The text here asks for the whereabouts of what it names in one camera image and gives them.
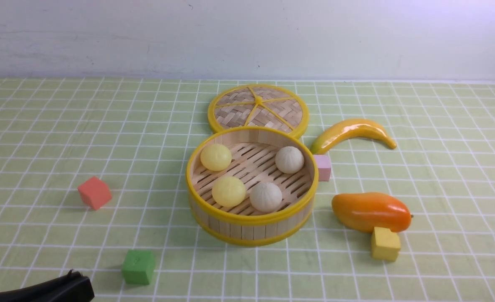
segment woven bamboo lid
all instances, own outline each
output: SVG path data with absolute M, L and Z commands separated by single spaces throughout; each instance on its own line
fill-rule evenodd
M 259 126 L 280 130 L 299 138 L 307 130 L 308 109 L 303 100 L 284 88 L 249 84 L 227 90 L 208 107 L 213 132 Z

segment plastic fruit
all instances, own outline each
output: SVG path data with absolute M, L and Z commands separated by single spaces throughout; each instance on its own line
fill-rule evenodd
M 234 176 L 222 176 L 212 187 L 212 197 L 226 208 L 239 205 L 246 197 L 246 186 Z
M 225 170 L 231 161 L 231 151 L 220 143 L 208 145 L 201 151 L 201 163 L 210 171 Z
M 337 194 L 331 207 L 343 225 L 366 233 L 372 233 L 374 227 L 406 231 L 413 217 L 402 201 L 379 192 Z
M 377 122 L 368 119 L 347 119 L 320 134 L 311 145 L 311 153 L 325 154 L 336 144 L 359 137 L 383 141 L 391 149 L 397 147 L 395 141 L 387 135 L 385 128 Z

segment green cube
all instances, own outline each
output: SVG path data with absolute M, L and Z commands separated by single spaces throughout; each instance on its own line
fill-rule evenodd
M 149 285 L 154 275 L 155 258 L 149 250 L 128 250 L 122 264 L 122 276 L 127 284 Z

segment yellow rim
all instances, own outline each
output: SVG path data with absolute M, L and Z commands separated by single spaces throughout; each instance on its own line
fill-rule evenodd
M 236 239 L 236 238 L 231 238 L 231 237 L 221 235 L 218 232 L 214 231 L 213 229 L 205 226 L 196 215 L 193 215 L 193 216 L 195 218 L 195 221 L 197 221 L 197 223 L 201 226 L 201 228 L 203 228 L 203 230 L 205 230 L 207 233 L 209 233 L 210 235 L 214 236 L 215 238 L 217 238 L 219 240 L 225 241 L 226 243 L 230 243 L 232 245 L 242 245 L 245 247 L 257 247 L 257 246 L 261 246 L 261 245 L 270 245 L 272 243 L 279 242 L 283 239 L 286 239 L 286 238 L 294 235 L 295 232 L 299 231 L 299 229 L 301 229 L 303 227 L 303 225 L 305 225 L 307 223 L 307 220 L 309 220 L 309 218 L 311 217 L 312 211 L 313 210 L 311 209 L 309 211 L 309 214 L 303 219 L 303 221 L 300 222 L 297 226 L 295 226 L 295 228 L 289 230 L 288 232 L 281 234 L 279 236 L 276 236 L 276 237 L 259 239 L 259 240 Z
M 251 93 L 253 94 L 253 96 L 255 96 L 256 94 L 253 91 L 253 88 L 252 87 L 272 88 L 272 89 L 275 89 L 275 90 L 279 90 L 281 92 L 284 92 L 284 93 L 288 94 L 291 97 L 290 98 L 267 99 L 267 100 L 262 101 L 261 104 L 257 104 L 255 101 L 253 101 L 253 102 L 230 103 L 230 104 L 226 104 L 226 105 L 216 105 L 216 103 L 222 97 L 224 97 L 226 94 L 228 94 L 229 92 L 232 92 L 234 90 L 238 90 L 238 89 L 248 88 L 251 91 Z M 302 111 L 303 114 L 301 116 L 301 122 L 299 122 L 299 125 L 296 128 L 294 128 L 286 120 L 284 120 L 280 115 L 277 115 L 274 111 L 272 111 L 271 109 L 269 109 L 269 107 L 267 107 L 264 104 L 264 103 L 268 103 L 268 102 L 282 101 L 282 100 L 285 100 L 285 99 L 296 99 L 296 101 L 299 103 L 299 106 L 301 107 L 301 111 Z M 246 105 L 246 104 L 253 104 L 254 105 L 253 109 L 251 109 L 251 112 L 249 113 L 249 116 L 246 119 L 246 124 L 244 124 L 244 126 L 246 126 L 247 123 L 249 122 L 249 119 L 251 119 L 251 115 L 255 111 L 255 108 L 257 106 L 261 106 L 261 107 L 264 107 L 264 109 L 268 110 L 270 113 L 272 113 L 277 119 L 279 119 L 286 126 L 289 126 L 289 128 L 292 129 L 291 132 L 286 133 L 287 135 L 290 135 L 290 136 L 292 136 L 292 137 L 294 137 L 296 139 L 299 139 L 305 133 L 305 131 L 307 130 L 307 124 L 309 122 L 309 110 L 308 110 L 308 107 L 305 104 L 305 102 L 303 102 L 303 100 L 297 94 L 295 94 L 294 92 L 291 92 L 290 90 L 287 90 L 285 88 L 281 88 L 279 86 L 273 86 L 273 85 L 268 85 L 268 84 L 249 84 L 249 85 L 244 85 L 244 86 L 237 86 L 237 87 L 231 88 L 229 90 L 226 90 L 226 91 L 222 92 L 221 94 L 219 94 L 217 97 L 215 97 L 212 100 L 212 102 L 210 102 L 210 105 L 208 107 L 207 117 L 208 117 L 208 123 L 210 124 L 210 128 L 212 129 L 212 131 L 214 133 L 218 133 L 218 132 L 222 132 L 223 130 L 225 130 L 225 128 L 223 128 L 221 126 L 221 124 L 219 124 L 219 122 L 217 122 L 217 120 L 215 119 L 214 110 L 216 108 L 227 107 L 227 106 L 235 106 L 235 105 L 242 105 L 242 104 L 243 105 Z
M 214 208 L 211 206 L 209 203 L 207 203 L 204 199 L 197 194 L 197 191 L 195 191 L 195 188 L 193 187 L 192 181 L 189 176 L 189 167 L 192 166 L 193 161 L 195 160 L 195 155 L 201 151 L 203 146 L 208 143 L 209 141 L 213 140 L 217 136 L 220 136 L 222 134 L 228 133 L 228 132 L 234 132 L 234 131 L 242 131 L 242 130 L 262 130 L 262 131 L 269 131 L 269 132 L 274 132 L 279 135 L 286 136 L 290 140 L 292 140 L 294 143 L 296 143 L 309 157 L 312 163 L 314 163 L 314 177 L 313 177 L 313 182 L 311 185 L 311 188 L 307 193 L 305 193 L 304 197 L 300 199 L 298 202 L 295 204 L 289 206 L 288 208 L 275 212 L 275 213 L 270 213 L 270 214 L 265 214 L 265 215 L 259 215 L 259 216 L 244 216 L 244 215 L 236 215 L 236 214 L 230 214 L 228 212 L 224 212 L 222 210 L 219 210 L 218 208 Z M 297 212 L 301 211 L 309 202 L 309 200 L 314 198 L 314 195 L 316 194 L 316 188 L 318 187 L 318 169 L 316 168 L 316 161 L 314 160 L 314 156 L 312 155 L 311 151 L 305 145 L 303 145 L 299 140 L 293 138 L 292 136 L 286 134 L 285 132 L 281 132 L 279 130 L 275 130 L 272 128 L 265 128 L 265 127 L 256 127 L 256 126 L 246 126 L 246 127 L 241 127 L 241 128 L 230 128 L 227 130 L 223 130 L 222 132 L 218 132 L 216 134 L 213 134 L 211 137 L 209 137 L 207 140 L 203 141 L 201 145 L 199 145 L 195 151 L 193 151 L 192 155 L 189 158 L 188 165 L 186 168 L 186 183 L 188 184 L 188 191 L 192 195 L 193 199 L 196 201 L 197 204 L 209 215 L 214 216 L 215 218 L 218 218 L 220 220 L 230 222 L 233 224 L 241 224 L 241 225 L 266 225 L 266 224 L 272 224 L 275 222 L 279 222 L 281 220 L 284 220 L 286 218 L 289 218 L 290 216 L 293 216 Z

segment green tablecloth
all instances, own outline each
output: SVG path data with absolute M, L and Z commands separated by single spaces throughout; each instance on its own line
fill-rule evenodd
M 97 302 L 495 300 L 495 85 L 269 82 L 308 105 L 306 145 L 366 117 L 398 148 L 334 147 L 305 227 L 255 249 L 199 228 L 184 180 L 211 134 L 209 101 L 244 83 L 0 79 L 0 291 L 75 269 Z M 113 194 L 98 211 L 75 189 L 92 175 Z M 370 237 L 332 214 L 335 193 L 363 191 L 398 197 L 415 215 L 397 262 L 373 260 Z M 123 283 L 131 248 L 155 253 L 151 285 Z

